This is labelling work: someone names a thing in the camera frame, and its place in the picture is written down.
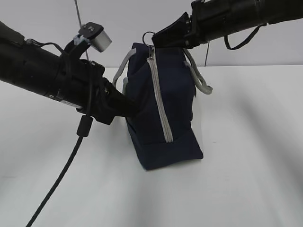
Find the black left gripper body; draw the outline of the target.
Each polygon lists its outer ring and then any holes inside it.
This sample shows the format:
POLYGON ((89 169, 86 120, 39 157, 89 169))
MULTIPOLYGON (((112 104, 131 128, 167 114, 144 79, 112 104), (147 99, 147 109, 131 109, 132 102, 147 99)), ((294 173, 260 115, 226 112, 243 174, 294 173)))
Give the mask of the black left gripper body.
POLYGON ((104 72, 105 67, 94 61, 61 60, 56 100, 106 125, 117 116, 125 117, 125 96, 104 77, 104 72))

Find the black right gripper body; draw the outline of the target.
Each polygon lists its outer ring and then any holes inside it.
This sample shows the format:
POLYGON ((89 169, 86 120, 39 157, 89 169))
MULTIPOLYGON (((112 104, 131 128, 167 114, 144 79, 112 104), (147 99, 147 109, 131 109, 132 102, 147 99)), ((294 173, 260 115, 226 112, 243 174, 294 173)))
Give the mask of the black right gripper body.
POLYGON ((192 49, 209 41, 237 32, 235 0, 195 0, 187 34, 187 48, 192 49))

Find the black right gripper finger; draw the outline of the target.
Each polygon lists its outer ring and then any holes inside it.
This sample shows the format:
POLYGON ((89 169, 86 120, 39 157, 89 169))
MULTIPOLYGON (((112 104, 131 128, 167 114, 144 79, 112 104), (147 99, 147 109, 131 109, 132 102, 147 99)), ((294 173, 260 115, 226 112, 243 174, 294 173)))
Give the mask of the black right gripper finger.
POLYGON ((187 36, 191 28, 190 16, 185 12, 171 25, 152 36, 153 45, 156 48, 189 47, 187 36))

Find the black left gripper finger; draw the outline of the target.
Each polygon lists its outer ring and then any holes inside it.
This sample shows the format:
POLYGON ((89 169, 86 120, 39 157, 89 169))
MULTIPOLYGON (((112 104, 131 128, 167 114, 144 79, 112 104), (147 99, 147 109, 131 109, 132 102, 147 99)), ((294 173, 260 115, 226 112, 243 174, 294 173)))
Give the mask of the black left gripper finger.
POLYGON ((136 103, 120 92, 116 92, 113 98, 114 109, 118 116, 135 117, 139 113, 136 103))

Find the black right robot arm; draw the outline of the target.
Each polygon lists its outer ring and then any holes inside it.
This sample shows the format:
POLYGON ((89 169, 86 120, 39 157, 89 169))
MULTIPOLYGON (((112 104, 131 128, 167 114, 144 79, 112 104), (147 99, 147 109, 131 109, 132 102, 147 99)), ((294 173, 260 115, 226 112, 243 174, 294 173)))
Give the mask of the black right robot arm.
POLYGON ((303 17, 301 0, 195 0, 191 7, 191 15, 185 12, 152 36, 155 47, 193 49, 222 37, 227 49, 237 50, 261 27, 303 17), (242 43, 231 47, 228 36, 249 28, 254 28, 252 33, 242 43))

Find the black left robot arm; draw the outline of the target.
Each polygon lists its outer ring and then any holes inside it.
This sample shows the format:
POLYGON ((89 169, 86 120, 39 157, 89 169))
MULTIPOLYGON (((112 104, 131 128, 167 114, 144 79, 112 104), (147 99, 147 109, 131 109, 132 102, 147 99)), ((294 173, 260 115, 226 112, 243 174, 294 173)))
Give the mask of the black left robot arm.
POLYGON ((88 22, 55 55, 43 43, 1 24, 0 79, 110 125, 116 116, 134 117, 139 111, 103 76, 104 66, 81 58, 90 47, 103 52, 110 44, 103 26, 88 22))

